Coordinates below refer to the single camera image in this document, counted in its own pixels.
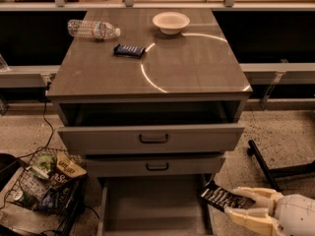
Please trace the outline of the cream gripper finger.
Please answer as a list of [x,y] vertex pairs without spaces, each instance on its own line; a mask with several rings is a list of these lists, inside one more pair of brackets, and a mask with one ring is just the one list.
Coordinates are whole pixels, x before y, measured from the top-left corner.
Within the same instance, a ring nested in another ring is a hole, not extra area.
[[261,236],[281,236],[280,225],[269,216],[266,207],[231,208],[226,207],[224,213],[235,224],[243,226]]
[[265,207],[268,210],[274,210],[278,200],[284,196],[270,188],[237,187],[232,190],[232,193],[252,199],[255,202],[254,207]]

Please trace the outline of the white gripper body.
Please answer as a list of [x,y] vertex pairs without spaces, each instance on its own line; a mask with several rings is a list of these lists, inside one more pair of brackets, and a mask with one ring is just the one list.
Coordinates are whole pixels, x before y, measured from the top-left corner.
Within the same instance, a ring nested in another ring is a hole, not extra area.
[[315,200],[294,194],[277,202],[275,219],[284,236],[315,236]]

